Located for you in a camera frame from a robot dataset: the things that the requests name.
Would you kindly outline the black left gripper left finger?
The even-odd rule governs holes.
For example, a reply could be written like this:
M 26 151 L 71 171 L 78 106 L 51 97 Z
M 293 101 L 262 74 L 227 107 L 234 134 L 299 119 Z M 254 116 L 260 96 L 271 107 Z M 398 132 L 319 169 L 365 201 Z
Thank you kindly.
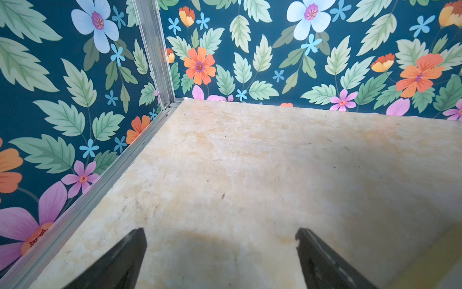
M 137 283 L 146 249 L 144 229 L 134 229 L 65 287 L 67 289 L 133 289 Z

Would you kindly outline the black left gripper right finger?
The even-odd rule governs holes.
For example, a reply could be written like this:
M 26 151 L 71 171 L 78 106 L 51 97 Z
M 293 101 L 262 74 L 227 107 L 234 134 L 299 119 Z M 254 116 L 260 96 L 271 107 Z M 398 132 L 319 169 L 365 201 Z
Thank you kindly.
M 300 228 L 295 239 L 308 289 L 374 289 L 376 286 L 312 230 Z

